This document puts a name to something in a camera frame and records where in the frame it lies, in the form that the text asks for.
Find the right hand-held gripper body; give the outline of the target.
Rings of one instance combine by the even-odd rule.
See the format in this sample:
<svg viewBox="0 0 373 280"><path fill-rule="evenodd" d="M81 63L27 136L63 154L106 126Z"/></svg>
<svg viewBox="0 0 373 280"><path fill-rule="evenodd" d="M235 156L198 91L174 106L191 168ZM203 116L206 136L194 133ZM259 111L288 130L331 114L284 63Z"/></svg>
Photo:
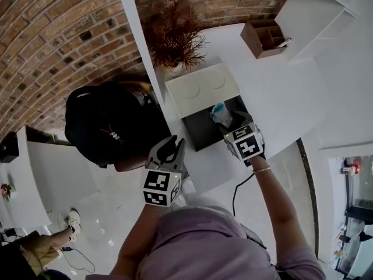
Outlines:
<svg viewBox="0 0 373 280"><path fill-rule="evenodd" d="M250 159L255 156L266 159L263 136L253 119L245 119L233 130L223 125L223 138L230 153L246 167L251 165Z"/></svg>

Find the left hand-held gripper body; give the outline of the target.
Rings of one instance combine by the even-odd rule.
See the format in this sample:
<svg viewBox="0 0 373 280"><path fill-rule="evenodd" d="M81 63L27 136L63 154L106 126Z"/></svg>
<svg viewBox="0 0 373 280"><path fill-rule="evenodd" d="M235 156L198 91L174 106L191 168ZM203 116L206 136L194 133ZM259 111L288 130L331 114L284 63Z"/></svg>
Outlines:
<svg viewBox="0 0 373 280"><path fill-rule="evenodd" d="M148 205L170 207L180 192L182 181L187 176L184 156L161 163L150 156L142 171L142 196Z"/></svg>

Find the blue-white cloth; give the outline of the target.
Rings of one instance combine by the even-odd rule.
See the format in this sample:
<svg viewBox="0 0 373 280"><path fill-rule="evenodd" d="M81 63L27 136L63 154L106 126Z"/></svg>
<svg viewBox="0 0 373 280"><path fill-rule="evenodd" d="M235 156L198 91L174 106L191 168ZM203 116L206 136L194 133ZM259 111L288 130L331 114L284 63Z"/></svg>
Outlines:
<svg viewBox="0 0 373 280"><path fill-rule="evenodd" d="M233 118L224 102L217 103L213 106L210 116L216 124L220 123L226 128L229 128L233 121Z"/></svg>

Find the white box with lid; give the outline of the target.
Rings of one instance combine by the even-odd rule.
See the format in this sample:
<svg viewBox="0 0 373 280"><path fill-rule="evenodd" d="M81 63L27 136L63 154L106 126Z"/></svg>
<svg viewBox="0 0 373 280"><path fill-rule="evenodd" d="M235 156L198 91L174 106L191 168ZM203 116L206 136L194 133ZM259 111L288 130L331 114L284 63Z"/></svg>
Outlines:
<svg viewBox="0 0 373 280"><path fill-rule="evenodd" d="M166 88L196 152L223 139L212 119L214 106L223 103L229 114L247 111L238 86L223 62L168 80Z"/></svg>

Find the person's left forearm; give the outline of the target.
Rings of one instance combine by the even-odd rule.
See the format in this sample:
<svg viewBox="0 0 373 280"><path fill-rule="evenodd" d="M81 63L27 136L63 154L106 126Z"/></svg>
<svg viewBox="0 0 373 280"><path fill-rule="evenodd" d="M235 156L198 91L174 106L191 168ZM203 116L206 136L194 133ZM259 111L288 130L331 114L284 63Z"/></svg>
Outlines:
<svg viewBox="0 0 373 280"><path fill-rule="evenodd" d="M152 247L157 224L165 208L146 204L127 235L110 275L134 279L139 264Z"/></svg>

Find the person's right forearm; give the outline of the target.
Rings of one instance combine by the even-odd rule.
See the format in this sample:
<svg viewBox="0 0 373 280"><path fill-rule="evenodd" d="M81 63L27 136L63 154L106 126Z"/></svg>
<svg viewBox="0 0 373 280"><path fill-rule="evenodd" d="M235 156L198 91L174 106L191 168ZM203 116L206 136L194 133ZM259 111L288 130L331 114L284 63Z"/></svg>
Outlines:
<svg viewBox="0 0 373 280"><path fill-rule="evenodd" d="M301 230L295 207L270 165L260 156L253 157L250 162L269 213L277 259L282 260L287 253L308 247L308 243Z"/></svg>

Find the brown wooden organizer box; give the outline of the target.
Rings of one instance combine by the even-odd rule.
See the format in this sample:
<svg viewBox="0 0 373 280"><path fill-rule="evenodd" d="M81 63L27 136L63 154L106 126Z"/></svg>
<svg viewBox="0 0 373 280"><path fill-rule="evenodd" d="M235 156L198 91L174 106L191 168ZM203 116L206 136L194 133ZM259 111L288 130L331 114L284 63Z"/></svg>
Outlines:
<svg viewBox="0 0 373 280"><path fill-rule="evenodd" d="M247 21L240 36L256 59L279 55L287 48L279 47L286 39L273 19Z"/></svg>

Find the black box device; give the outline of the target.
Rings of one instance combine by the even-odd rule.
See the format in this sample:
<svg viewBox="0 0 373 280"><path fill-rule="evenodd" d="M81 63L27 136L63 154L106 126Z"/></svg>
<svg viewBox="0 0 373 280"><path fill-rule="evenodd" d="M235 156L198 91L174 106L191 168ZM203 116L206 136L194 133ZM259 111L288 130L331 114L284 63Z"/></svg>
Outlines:
<svg viewBox="0 0 373 280"><path fill-rule="evenodd" d="M19 156L17 134L8 133L0 143L0 163L10 163Z"/></svg>

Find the black backpack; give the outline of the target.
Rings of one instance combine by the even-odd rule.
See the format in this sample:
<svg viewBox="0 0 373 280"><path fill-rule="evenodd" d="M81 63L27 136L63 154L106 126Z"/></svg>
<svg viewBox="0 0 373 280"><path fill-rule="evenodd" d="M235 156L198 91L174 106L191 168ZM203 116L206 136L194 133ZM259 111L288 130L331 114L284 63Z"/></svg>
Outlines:
<svg viewBox="0 0 373 280"><path fill-rule="evenodd" d="M145 165L151 148L171 135L151 85L105 82L74 90L66 101L65 136L100 168L127 172Z"/></svg>

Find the person's lavender shirt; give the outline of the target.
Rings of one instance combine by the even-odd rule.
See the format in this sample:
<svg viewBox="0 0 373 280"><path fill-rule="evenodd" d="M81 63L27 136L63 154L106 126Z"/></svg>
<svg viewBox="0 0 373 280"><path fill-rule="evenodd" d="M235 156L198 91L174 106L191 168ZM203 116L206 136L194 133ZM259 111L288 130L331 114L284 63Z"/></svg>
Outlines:
<svg viewBox="0 0 373 280"><path fill-rule="evenodd" d="M308 247L295 247L271 263L241 226L216 211L187 208L157 224L139 280L326 280Z"/></svg>

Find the white plant pot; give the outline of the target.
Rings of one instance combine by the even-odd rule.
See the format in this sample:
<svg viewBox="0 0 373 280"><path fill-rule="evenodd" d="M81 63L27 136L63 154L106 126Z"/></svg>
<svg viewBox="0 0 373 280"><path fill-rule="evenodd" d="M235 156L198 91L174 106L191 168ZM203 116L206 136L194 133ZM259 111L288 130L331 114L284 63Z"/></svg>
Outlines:
<svg viewBox="0 0 373 280"><path fill-rule="evenodd" d="M168 80L171 80L171 79L174 79L180 76L180 74L183 72L183 65L182 63L179 63L175 67L168 67L168 66L163 65L162 70L163 70L165 79L168 81Z"/></svg>

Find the white counter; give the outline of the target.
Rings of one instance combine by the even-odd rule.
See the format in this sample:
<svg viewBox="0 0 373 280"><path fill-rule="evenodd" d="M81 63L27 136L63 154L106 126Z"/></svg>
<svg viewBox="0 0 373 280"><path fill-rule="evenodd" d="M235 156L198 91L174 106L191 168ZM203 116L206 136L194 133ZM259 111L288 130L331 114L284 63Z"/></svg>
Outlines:
<svg viewBox="0 0 373 280"><path fill-rule="evenodd" d="M21 127L19 156L0 163L0 186L12 186L9 201L0 193L0 228L50 225L50 214L98 192L88 161L52 134Z"/></svg>

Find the red and white bottle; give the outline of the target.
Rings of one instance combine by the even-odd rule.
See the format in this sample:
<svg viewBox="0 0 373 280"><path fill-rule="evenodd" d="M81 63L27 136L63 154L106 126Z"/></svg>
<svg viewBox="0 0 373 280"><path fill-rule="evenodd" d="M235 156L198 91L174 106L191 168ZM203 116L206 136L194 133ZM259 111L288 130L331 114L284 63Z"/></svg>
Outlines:
<svg viewBox="0 0 373 280"><path fill-rule="evenodd" d="M358 163L344 164L343 167L340 169L340 173L345 175L355 175L359 174L360 170L361 167Z"/></svg>

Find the dried reddish-brown plant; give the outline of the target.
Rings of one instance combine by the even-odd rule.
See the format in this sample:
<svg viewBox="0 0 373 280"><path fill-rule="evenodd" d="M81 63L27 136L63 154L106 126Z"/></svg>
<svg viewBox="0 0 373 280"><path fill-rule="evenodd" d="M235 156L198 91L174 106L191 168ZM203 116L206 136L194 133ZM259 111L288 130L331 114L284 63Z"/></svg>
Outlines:
<svg viewBox="0 0 373 280"><path fill-rule="evenodd" d="M205 60L202 22L184 1L174 0L160 13L147 17L142 30L154 67L191 69Z"/></svg>

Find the black-framed window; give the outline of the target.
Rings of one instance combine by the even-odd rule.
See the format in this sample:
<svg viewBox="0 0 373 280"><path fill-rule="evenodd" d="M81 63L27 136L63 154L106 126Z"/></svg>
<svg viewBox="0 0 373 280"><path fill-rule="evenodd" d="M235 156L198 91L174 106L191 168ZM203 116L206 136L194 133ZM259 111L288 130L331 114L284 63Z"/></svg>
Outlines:
<svg viewBox="0 0 373 280"><path fill-rule="evenodd" d="M340 173L358 163L360 173ZM335 238L330 264L344 280L373 280L373 155L328 159L333 186Z"/></svg>

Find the white shelving desk unit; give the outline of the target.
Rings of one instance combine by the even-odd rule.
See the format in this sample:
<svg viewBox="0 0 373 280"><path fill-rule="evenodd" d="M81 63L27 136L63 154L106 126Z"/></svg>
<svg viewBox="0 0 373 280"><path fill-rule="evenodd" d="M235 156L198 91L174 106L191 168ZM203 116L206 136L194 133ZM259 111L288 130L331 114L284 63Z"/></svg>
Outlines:
<svg viewBox="0 0 373 280"><path fill-rule="evenodd" d="M243 176L245 165L231 156L223 139L199 152L191 147L165 81L157 79L135 0L121 2L168 127L172 134L186 138L184 163L195 187L205 192ZM202 54L208 55L201 65L210 65L213 60L222 60L227 65L244 106L264 136L268 159L321 122L332 109L336 97L332 97L332 90L327 88L314 60L291 65L281 55L255 60L240 36L243 27L240 23L204 30L202 36L206 37L207 52Z"/></svg>

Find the red artificial flower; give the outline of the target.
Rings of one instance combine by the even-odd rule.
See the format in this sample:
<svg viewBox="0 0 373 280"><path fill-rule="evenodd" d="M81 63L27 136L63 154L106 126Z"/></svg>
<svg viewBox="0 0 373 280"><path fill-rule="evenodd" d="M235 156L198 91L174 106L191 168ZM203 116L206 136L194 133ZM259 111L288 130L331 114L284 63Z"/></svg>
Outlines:
<svg viewBox="0 0 373 280"><path fill-rule="evenodd" d="M12 191L12 186L9 184L3 183L0 186L0 193L2 195L2 198L9 201L10 196L11 196L11 191Z"/></svg>

